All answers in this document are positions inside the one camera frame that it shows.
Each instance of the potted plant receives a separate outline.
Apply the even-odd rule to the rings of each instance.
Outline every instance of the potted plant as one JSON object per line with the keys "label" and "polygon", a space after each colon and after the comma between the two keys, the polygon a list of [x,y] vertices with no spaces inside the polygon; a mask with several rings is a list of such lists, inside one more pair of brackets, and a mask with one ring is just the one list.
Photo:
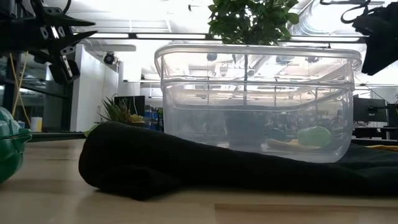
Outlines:
{"label": "potted plant", "polygon": [[108,121],[120,122],[131,126],[145,127],[144,118],[137,114],[131,114],[125,101],[116,104],[114,100],[106,98],[103,100],[106,116],[100,116]]}
{"label": "potted plant", "polygon": [[[278,40],[291,37],[287,23],[299,22],[299,15],[289,12],[299,3],[297,0],[213,0],[213,3],[208,6],[211,11],[209,33],[221,36],[223,44],[277,45]],[[248,55],[244,55],[245,93],[247,80]],[[247,105],[246,94],[243,105]],[[239,147],[238,144],[243,143],[255,151],[261,150],[264,133],[258,130],[264,127],[264,122],[259,120],[264,117],[259,113],[253,112],[251,118],[241,119],[248,112],[226,111],[229,147]]]}

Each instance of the black towel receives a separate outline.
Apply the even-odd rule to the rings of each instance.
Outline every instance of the black towel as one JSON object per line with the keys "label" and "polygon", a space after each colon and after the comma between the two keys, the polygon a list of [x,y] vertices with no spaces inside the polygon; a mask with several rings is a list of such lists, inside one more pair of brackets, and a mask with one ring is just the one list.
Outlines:
{"label": "black towel", "polygon": [[79,160],[100,190],[145,200],[183,186],[397,195],[398,153],[351,146],[337,163],[315,164],[186,141],[120,123],[99,125]]}

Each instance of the security camera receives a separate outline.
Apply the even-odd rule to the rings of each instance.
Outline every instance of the security camera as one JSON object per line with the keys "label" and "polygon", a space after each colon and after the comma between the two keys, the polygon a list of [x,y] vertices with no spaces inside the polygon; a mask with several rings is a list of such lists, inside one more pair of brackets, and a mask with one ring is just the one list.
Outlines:
{"label": "security camera", "polygon": [[118,60],[119,59],[114,55],[114,52],[107,52],[104,57],[104,63],[107,65],[114,65]]}

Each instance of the clear plastic container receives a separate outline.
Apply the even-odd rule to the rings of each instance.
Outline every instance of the clear plastic container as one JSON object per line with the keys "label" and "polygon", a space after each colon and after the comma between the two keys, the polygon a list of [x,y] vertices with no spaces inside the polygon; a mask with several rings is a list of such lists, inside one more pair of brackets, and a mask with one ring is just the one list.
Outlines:
{"label": "clear plastic container", "polygon": [[166,45],[155,53],[165,132],[233,150],[335,162],[351,141],[353,70],[360,63],[353,50]]}

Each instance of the wooden table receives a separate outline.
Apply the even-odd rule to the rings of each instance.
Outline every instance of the wooden table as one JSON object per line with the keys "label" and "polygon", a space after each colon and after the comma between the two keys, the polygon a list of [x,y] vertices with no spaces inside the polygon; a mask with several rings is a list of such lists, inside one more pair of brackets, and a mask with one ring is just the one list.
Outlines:
{"label": "wooden table", "polygon": [[395,198],[186,189],[137,202],[102,194],[78,173],[83,143],[27,144],[22,169],[0,185],[0,223],[398,223]]}

